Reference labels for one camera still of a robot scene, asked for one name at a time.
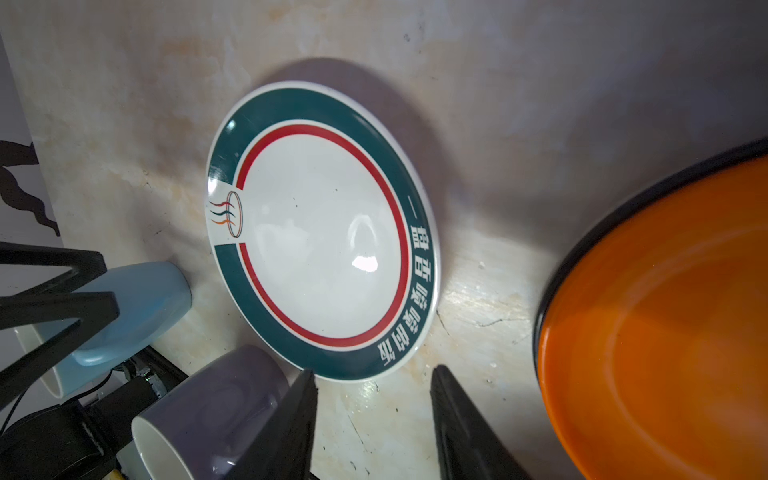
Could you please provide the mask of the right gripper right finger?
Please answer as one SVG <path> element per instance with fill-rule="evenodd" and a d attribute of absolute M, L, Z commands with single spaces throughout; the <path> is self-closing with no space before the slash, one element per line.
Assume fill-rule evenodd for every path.
<path fill-rule="evenodd" d="M 432 401 L 443 479 L 528 479 L 445 365 L 432 373 Z"/>

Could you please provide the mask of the white plate green rim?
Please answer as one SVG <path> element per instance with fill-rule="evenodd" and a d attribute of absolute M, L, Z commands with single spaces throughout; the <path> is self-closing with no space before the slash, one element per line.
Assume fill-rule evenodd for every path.
<path fill-rule="evenodd" d="M 402 367 L 435 317 L 435 217 L 407 154 L 360 103 L 304 81 L 264 85 L 210 148 L 206 225 L 250 327 L 336 382 Z"/>

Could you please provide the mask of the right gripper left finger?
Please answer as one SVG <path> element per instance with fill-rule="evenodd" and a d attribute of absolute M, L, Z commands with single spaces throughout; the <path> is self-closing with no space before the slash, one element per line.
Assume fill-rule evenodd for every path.
<path fill-rule="evenodd" d="M 315 374 L 304 370 L 225 479 L 316 479 L 310 468 L 317 401 Z"/>

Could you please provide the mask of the orange plate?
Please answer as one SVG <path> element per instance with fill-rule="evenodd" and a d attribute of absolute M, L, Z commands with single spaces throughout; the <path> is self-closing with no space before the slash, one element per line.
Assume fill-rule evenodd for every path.
<path fill-rule="evenodd" d="M 588 479 L 767 475 L 767 143 L 685 168 L 566 255 L 533 337 Z"/>

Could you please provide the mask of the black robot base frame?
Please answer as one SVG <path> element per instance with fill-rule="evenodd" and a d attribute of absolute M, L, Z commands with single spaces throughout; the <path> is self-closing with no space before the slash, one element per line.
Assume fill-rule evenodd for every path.
<path fill-rule="evenodd" d="M 151 347 L 122 367 L 129 380 L 103 398 L 68 400 L 11 425 L 1 435 L 1 477 L 101 479 L 118 469 L 132 420 L 188 378 Z"/>

